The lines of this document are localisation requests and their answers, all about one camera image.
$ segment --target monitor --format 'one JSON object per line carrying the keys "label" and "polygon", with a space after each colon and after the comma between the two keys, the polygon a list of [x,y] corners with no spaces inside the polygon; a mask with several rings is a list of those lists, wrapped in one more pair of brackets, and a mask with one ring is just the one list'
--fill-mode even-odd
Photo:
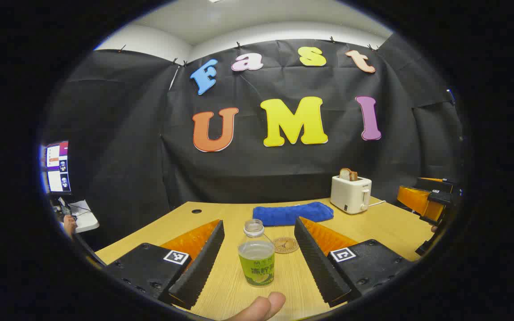
{"label": "monitor", "polygon": [[49,183],[51,195],[71,195],[71,182],[69,178],[69,142],[64,140],[49,144],[45,152],[45,172]]}

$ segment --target monitor screen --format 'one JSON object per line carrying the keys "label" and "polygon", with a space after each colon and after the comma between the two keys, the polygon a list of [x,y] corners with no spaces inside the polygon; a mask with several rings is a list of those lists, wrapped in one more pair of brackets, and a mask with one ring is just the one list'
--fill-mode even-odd
{"label": "monitor screen", "polygon": [[46,167],[51,193],[71,193],[68,151],[68,141],[47,145]]}

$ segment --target white ceiling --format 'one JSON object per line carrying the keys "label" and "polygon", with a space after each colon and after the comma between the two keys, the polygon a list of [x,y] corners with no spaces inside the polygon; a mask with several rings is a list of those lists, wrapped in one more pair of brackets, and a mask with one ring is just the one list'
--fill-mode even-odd
{"label": "white ceiling", "polygon": [[388,38],[392,31],[336,0],[177,0],[134,24],[172,34],[190,45],[231,31],[273,22],[324,22]]}

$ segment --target bottle label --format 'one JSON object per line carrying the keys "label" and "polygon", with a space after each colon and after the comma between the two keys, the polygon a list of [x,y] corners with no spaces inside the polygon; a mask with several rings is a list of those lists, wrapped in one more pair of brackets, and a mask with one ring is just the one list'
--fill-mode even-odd
{"label": "bottle label", "polygon": [[241,267],[247,282],[253,286],[265,286],[273,282],[275,270],[275,253],[269,258],[262,260],[249,260],[239,256],[241,260]]}

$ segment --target blue towel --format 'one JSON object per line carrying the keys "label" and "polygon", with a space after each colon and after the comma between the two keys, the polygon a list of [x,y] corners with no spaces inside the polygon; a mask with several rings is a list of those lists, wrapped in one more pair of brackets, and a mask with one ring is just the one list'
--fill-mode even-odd
{"label": "blue towel", "polygon": [[285,207],[257,206],[253,209],[253,218],[260,219],[264,226],[294,225],[297,217],[320,222],[333,218],[333,212],[330,207],[320,202]]}

